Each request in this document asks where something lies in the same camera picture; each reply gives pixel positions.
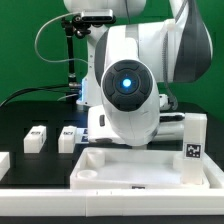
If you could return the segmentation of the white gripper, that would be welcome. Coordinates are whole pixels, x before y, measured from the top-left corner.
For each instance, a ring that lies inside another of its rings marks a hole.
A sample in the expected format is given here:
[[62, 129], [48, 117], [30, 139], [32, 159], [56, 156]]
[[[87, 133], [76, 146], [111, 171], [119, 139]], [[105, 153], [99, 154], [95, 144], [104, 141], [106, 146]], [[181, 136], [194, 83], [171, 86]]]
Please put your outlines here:
[[88, 111], [88, 140], [92, 143], [148, 144], [151, 141], [171, 141], [183, 138], [185, 118], [183, 113], [165, 113], [160, 118], [158, 129], [151, 135], [141, 131], [137, 138], [137, 135], [128, 128], [124, 136], [119, 136], [112, 129], [103, 106], [94, 106]]

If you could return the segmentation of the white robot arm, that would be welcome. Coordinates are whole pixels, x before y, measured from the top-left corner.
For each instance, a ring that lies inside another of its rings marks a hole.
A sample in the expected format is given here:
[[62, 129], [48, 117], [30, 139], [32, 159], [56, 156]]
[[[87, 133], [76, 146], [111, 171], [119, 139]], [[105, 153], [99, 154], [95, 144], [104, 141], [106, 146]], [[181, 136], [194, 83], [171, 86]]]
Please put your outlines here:
[[88, 36], [90, 68], [82, 81], [88, 140], [141, 146], [183, 137], [185, 115], [158, 85], [194, 82], [210, 67], [212, 42], [196, 0], [169, 0], [162, 22], [106, 24], [135, 16], [146, 0], [64, 0], [77, 36]]

